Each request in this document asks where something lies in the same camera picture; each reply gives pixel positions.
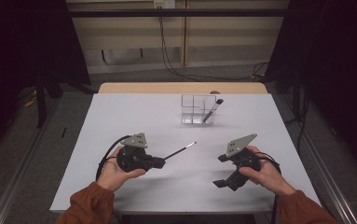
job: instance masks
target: pen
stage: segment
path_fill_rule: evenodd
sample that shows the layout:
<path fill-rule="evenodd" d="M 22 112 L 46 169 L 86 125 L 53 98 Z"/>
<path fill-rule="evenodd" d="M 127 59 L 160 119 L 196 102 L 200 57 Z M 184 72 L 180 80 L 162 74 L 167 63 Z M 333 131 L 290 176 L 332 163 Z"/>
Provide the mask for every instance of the pen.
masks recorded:
<path fill-rule="evenodd" d="M 218 99 L 216 101 L 213 108 L 210 110 L 210 112 L 208 112 L 207 116 L 205 116 L 205 118 L 203 119 L 203 123 L 205 123 L 205 121 L 207 121 L 207 119 L 213 114 L 213 112 L 215 112 L 215 110 L 218 108 L 218 106 L 221 105 L 223 102 L 224 102 L 224 100 L 222 100 L 222 99 Z"/>

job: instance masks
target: brown sleeve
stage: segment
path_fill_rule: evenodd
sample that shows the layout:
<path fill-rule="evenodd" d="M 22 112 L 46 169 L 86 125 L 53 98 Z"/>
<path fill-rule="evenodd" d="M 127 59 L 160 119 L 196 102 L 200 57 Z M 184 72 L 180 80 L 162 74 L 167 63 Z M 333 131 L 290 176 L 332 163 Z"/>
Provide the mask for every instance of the brown sleeve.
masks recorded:
<path fill-rule="evenodd" d="M 334 218 L 301 190 L 292 195 L 278 198 L 277 217 L 282 224 L 337 223 Z"/>
<path fill-rule="evenodd" d="M 71 196 L 71 206 L 59 216 L 56 224 L 62 223 L 111 223 L 114 192 L 91 183 Z"/>

